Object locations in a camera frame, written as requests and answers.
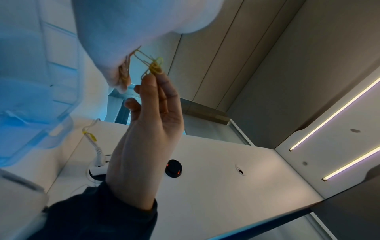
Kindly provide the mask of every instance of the ceiling light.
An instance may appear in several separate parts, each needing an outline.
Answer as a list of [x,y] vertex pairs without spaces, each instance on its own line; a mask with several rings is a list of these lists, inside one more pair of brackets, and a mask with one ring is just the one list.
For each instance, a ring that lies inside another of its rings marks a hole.
[[335,172],[333,172],[333,173],[331,173],[331,174],[325,176],[324,178],[322,178],[322,180],[323,180],[323,181],[327,181],[329,178],[331,178],[331,177],[337,175],[338,173],[343,172],[343,171],[346,170],[347,168],[352,167],[353,165],[355,165],[355,164],[357,164],[357,163],[363,161],[363,160],[366,159],[367,157],[374,155],[374,154],[377,153],[378,151],[380,151],[380,146],[377,147],[376,149],[373,149],[372,151],[370,151],[370,152],[364,154],[364,155],[361,156],[360,158],[355,159],[354,161],[350,162],[349,164],[347,164],[347,165],[341,167],[340,169],[336,170]]
[[364,89],[362,92],[360,92],[356,97],[351,99],[348,103],[346,103],[343,107],[341,107],[338,111],[336,111],[334,114],[332,114],[328,119],[326,119],[323,123],[321,123],[319,126],[317,126],[314,130],[312,130],[308,135],[306,135],[303,139],[301,139],[299,142],[297,142],[294,146],[292,146],[289,151],[292,151],[298,145],[300,145],[303,141],[308,139],[311,135],[313,135],[316,131],[318,131],[321,127],[323,127],[326,123],[328,123],[331,119],[336,117],[338,114],[340,114],[343,110],[345,110],[349,105],[351,105],[354,101],[356,101],[358,98],[360,98],[363,94],[365,94],[368,90],[373,88],[377,83],[380,82],[380,78],[378,78],[376,81],[374,81],[371,85],[369,85],[366,89]]

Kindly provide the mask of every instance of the clear plastic container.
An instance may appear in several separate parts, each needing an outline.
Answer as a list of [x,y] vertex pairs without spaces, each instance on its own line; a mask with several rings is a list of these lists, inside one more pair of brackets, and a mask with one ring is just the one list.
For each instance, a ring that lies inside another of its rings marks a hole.
[[[78,40],[40,21],[34,0],[0,0],[0,167],[59,145],[81,101]],[[55,136],[49,133],[62,124]]]

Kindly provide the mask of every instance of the black sleeve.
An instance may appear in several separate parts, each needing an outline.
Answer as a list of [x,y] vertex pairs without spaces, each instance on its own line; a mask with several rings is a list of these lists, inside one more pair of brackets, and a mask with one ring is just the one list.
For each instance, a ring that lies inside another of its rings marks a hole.
[[144,211],[113,196],[105,182],[47,209],[47,220],[28,240],[150,238],[157,221],[157,202]]

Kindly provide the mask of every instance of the black circular device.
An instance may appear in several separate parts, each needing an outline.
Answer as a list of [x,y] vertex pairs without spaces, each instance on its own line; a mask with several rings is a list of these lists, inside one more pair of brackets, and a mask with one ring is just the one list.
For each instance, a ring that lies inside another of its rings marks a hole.
[[169,160],[166,164],[165,173],[171,178],[177,178],[182,174],[182,164],[177,160]]

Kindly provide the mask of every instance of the white desk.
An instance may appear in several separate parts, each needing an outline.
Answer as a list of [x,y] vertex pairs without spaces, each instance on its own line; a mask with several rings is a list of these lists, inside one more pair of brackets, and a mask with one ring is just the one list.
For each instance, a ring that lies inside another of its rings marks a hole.
[[[111,154],[127,128],[100,121],[89,132]],[[86,169],[95,154],[83,138],[48,192],[49,205],[94,186]],[[163,177],[152,240],[218,239],[322,200],[272,149],[182,136],[172,159],[181,162],[183,172]]]

